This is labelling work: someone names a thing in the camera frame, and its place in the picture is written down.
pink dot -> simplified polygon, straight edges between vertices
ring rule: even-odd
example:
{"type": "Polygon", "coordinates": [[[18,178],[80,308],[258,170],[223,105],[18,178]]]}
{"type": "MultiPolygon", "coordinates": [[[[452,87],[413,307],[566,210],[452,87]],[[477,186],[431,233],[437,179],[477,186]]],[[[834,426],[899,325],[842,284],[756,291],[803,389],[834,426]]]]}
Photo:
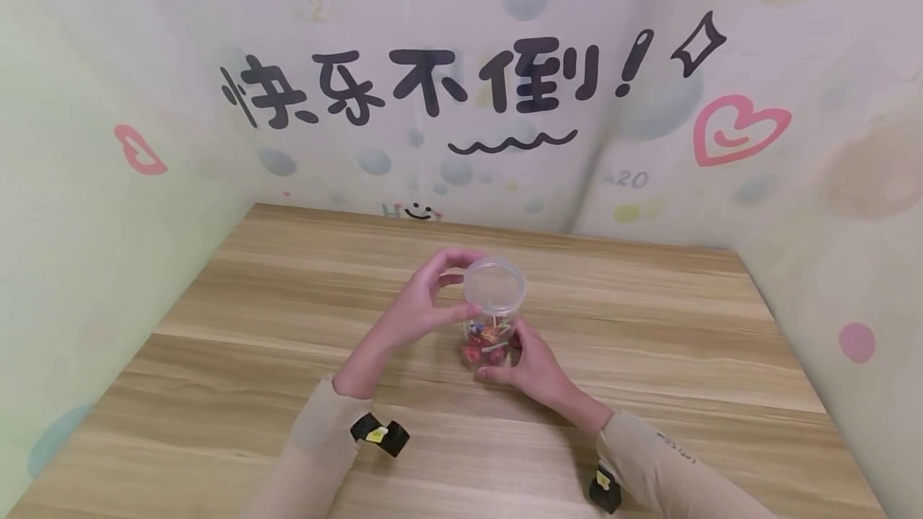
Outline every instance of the pink dot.
{"type": "Polygon", "coordinates": [[[840,330],[840,349],[846,359],[864,363],[875,354],[875,333],[864,323],[850,323],[840,330]]]}

yellow tag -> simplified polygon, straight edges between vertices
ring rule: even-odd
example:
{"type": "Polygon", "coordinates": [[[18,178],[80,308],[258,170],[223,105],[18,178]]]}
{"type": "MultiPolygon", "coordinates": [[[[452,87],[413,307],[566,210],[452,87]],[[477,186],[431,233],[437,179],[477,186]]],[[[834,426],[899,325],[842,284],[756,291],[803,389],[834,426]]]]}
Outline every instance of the yellow tag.
{"type": "Polygon", "coordinates": [[[611,484],[611,481],[609,481],[609,477],[603,475],[602,471],[596,471],[596,482],[599,483],[599,486],[602,487],[603,490],[609,490],[609,484],[611,484]]]}
{"type": "Polygon", "coordinates": [[[370,442],[370,444],[380,444],[381,440],[385,438],[385,435],[388,434],[387,427],[379,427],[371,432],[370,434],[365,435],[365,440],[370,442]]]}

printed wallpaper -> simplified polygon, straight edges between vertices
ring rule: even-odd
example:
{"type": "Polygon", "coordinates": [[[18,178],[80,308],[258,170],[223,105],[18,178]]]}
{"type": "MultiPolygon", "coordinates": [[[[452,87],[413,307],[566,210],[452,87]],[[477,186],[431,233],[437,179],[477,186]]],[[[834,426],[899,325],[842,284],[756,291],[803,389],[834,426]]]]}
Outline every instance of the printed wallpaper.
{"type": "Polygon", "coordinates": [[[923,515],[918,0],[0,8],[0,515],[254,201],[733,247],[923,515]]]}

black wrist strap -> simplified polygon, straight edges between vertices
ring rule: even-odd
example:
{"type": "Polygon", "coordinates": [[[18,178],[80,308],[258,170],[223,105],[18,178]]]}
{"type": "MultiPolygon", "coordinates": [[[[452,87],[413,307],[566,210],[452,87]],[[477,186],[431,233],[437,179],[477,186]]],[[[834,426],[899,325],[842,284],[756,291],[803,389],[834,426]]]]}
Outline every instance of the black wrist strap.
{"type": "Polygon", "coordinates": [[[409,433],[401,427],[400,423],[391,421],[388,427],[383,427],[371,413],[366,413],[354,423],[350,433],[354,440],[375,444],[391,457],[398,457],[409,441],[409,433]]]}
{"type": "Polygon", "coordinates": [[[615,513],[622,504],[622,488],[615,482],[615,476],[600,463],[596,467],[596,477],[590,483],[590,501],[606,513],[615,513]]]}

wood grain surface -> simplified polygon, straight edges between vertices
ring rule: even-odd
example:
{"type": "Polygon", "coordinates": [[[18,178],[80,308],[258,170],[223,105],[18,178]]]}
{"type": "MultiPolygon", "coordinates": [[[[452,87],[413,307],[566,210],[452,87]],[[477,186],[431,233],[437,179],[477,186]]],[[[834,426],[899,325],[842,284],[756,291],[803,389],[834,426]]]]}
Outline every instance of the wood grain surface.
{"type": "MultiPolygon", "coordinates": [[[[885,517],[733,252],[266,205],[11,516],[235,517],[317,381],[449,245],[520,266],[522,313],[578,385],[779,517],[885,517]]],[[[333,517],[603,517],[583,495],[593,440],[516,392],[475,384],[461,341],[449,326],[391,362],[375,412],[411,441],[396,460],[364,445],[333,517]]],[[[631,500],[617,513],[650,516],[631,500]]]]}

